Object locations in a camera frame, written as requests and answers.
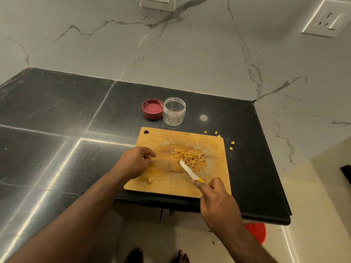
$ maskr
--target tile floor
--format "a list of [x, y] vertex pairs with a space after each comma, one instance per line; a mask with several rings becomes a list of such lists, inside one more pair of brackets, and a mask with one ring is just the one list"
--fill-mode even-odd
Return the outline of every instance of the tile floor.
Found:
[[[351, 138], [314, 157], [292, 172], [280, 173], [292, 209], [289, 226], [266, 225], [264, 247], [279, 263], [351, 262], [351, 187], [338, 169], [350, 164]], [[199, 214], [163, 212], [140, 222], [125, 220], [113, 262], [122, 263], [142, 247], [145, 263], [169, 262], [178, 249], [194, 262], [233, 262]]]

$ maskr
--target white marble backsplash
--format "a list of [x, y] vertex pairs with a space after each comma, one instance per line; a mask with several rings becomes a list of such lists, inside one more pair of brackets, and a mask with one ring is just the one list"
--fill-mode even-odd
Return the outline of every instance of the white marble backsplash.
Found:
[[320, 2], [0, 0], [0, 82], [32, 66], [256, 100], [283, 173], [351, 135], [351, 24], [301, 34]]

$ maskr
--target white knife blade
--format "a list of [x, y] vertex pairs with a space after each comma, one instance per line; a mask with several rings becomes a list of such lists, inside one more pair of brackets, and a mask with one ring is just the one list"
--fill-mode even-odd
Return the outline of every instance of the white knife blade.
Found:
[[182, 167], [184, 168], [184, 170], [191, 176], [191, 178], [193, 178], [193, 179], [195, 179], [195, 180], [198, 180], [198, 181], [204, 183], [204, 181], [203, 181], [201, 178], [199, 178], [199, 177], [195, 174], [195, 172], [193, 172], [193, 171], [190, 169], [190, 167], [189, 167], [188, 165], [185, 164], [185, 162], [184, 162], [182, 159], [179, 161], [179, 163], [180, 163], [180, 166], [182, 166]]

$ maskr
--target food scrap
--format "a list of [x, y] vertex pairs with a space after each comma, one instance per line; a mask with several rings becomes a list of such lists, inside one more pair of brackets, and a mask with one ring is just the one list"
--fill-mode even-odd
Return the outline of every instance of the food scrap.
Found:
[[178, 162], [182, 159], [186, 165], [192, 166], [195, 168], [197, 162], [205, 162], [204, 154], [197, 153], [195, 150], [185, 151], [184, 149], [175, 149], [171, 151], [172, 155], [175, 155], [176, 158], [179, 158]]

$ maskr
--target clear plastic jar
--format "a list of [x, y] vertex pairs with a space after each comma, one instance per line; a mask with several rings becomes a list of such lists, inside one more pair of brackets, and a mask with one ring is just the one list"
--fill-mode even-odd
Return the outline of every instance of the clear plastic jar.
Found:
[[180, 125], [185, 117], [186, 105], [180, 98], [168, 98], [163, 103], [163, 120], [166, 124]]

